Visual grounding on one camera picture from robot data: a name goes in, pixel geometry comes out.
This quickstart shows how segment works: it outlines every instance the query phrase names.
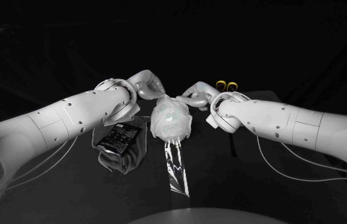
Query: black package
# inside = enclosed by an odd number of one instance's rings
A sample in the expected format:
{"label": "black package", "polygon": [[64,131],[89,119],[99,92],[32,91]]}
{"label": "black package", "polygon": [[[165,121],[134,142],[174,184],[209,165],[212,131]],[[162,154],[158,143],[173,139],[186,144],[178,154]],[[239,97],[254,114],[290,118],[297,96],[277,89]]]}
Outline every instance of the black package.
{"label": "black package", "polygon": [[123,123],[116,124],[108,137],[102,139],[96,146],[103,148],[106,152],[123,156],[128,148],[136,141],[141,130],[141,128]]}

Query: transparent plastic bag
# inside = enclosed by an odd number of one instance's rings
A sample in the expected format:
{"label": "transparent plastic bag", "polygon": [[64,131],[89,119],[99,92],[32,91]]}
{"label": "transparent plastic bag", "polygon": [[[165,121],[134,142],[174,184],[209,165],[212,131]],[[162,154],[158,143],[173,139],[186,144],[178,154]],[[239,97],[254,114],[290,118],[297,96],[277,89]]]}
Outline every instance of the transparent plastic bag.
{"label": "transparent plastic bag", "polygon": [[188,105],[165,95],[157,101],[157,107],[151,116],[151,132],[154,137],[174,142],[190,138],[191,120]]}

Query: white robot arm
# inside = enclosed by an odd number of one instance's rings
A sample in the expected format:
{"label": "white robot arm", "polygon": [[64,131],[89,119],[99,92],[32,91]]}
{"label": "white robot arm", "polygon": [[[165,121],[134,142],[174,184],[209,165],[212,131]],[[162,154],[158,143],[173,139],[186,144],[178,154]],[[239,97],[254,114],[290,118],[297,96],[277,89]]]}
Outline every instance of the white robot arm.
{"label": "white robot arm", "polygon": [[210,125],[235,133],[241,126],[267,139],[301,146],[347,161],[347,116],[313,111],[290,104],[252,100],[239,92],[220,93],[199,82],[178,96],[194,107],[210,103]]}
{"label": "white robot arm", "polygon": [[165,95],[161,80],[149,70],[129,80],[103,81],[95,90],[0,122],[0,190],[37,156],[100,125],[132,119],[141,109],[138,93],[145,99]]}

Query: black backdrop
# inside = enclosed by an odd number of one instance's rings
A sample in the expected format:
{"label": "black backdrop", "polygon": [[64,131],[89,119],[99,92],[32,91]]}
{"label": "black backdrop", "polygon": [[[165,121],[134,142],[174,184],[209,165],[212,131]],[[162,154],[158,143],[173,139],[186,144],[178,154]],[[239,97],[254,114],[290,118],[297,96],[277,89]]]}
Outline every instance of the black backdrop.
{"label": "black backdrop", "polygon": [[144,69],[347,115],[346,0],[0,1],[0,120]]}

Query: plastic bag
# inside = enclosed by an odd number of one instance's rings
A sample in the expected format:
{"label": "plastic bag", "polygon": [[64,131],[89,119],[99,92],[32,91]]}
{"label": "plastic bag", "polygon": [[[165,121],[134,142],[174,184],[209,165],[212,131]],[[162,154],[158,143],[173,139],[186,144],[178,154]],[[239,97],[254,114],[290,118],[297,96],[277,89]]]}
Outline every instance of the plastic bag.
{"label": "plastic bag", "polygon": [[168,139],[183,141],[190,138],[191,120],[188,105],[165,95],[157,101],[157,107],[151,116],[151,132],[154,137],[164,141]]}

